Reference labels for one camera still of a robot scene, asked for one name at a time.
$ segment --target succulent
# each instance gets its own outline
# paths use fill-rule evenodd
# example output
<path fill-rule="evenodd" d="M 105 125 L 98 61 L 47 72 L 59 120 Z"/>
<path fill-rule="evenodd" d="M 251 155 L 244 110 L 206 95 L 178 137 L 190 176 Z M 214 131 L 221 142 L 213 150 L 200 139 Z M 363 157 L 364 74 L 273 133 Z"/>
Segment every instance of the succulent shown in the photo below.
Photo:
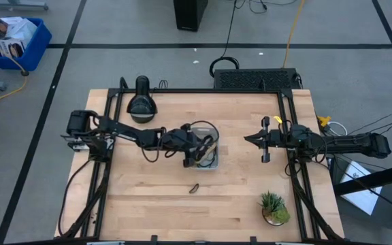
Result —
<path fill-rule="evenodd" d="M 287 209 L 281 208 L 271 214 L 272 220 L 277 223 L 287 223 L 290 219 L 290 214 Z"/>
<path fill-rule="evenodd" d="M 268 216 L 272 212 L 285 208 L 285 202 L 282 197 L 270 193 L 269 191 L 261 194 L 261 203 L 259 205 L 263 207 L 264 216 Z"/>

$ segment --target potted plant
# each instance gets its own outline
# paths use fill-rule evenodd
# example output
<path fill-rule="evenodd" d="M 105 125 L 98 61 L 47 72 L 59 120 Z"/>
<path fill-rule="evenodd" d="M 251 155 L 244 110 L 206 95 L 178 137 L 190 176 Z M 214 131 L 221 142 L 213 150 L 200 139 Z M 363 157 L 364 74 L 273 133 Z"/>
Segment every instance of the potted plant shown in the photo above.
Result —
<path fill-rule="evenodd" d="M 262 214 L 265 222 L 280 226 L 287 223 L 290 219 L 290 214 L 285 207 L 284 199 L 277 194 L 267 193 L 261 194 Z"/>

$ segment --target black lamp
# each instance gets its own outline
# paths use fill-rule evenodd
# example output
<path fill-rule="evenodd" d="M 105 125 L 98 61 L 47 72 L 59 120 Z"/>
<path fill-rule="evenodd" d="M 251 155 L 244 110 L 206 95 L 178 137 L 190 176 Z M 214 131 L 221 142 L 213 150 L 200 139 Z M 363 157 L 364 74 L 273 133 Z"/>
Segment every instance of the black lamp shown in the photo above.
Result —
<path fill-rule="evenodd" d="M 146 76 L 138 76 L 135 80 L 135 95 L 128 104 L 127 112 L 136 123 L 147 123 L 157 113 L 157 105 L 149 96 L 149 79 Z"/>

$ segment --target blue plastic bin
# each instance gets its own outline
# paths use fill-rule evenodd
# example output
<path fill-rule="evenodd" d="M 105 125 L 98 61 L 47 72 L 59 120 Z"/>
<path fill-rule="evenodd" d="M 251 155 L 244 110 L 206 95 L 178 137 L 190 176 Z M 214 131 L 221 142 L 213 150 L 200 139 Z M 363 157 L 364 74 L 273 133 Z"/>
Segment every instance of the blue plastic bin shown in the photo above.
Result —
<path fill-rule="evenodd" d="M 37 29 L 31 41 L 28 43 L 24 54 L 20 58 L 14 58 L 18 61 L 19 65 L 27 71 L 34 71 L 39 65 L 40 59 L 45 53 L 46 46 L 51 40 L 51 33 L 45 27 L 44 21 L 39 18 L 27 18 L 32 23 L 37 25 Z M 0 68 L 1 69 L 20 69 L 13 61 L 7 57 L 2 57 L 0 54 Z"/>

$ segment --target plant pot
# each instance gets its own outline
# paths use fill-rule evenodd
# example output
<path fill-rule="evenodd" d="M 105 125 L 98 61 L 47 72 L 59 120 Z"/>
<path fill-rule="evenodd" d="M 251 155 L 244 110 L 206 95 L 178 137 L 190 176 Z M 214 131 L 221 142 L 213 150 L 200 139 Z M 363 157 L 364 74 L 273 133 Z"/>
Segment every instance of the plant pot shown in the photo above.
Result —
<path fill-rule="evenodd" d="M 264 218 L 265 222 L 266 222 L 267 224 L 269 224 L 269 225 L 281 226 L 281 225 L 284 224 L 284 223 L 276 223 L 276 222 L 270 220 L 268 217 L 264 216 L 264 209 L 261 209 L 261 214 L 263 215 L 263 218 Z"/>

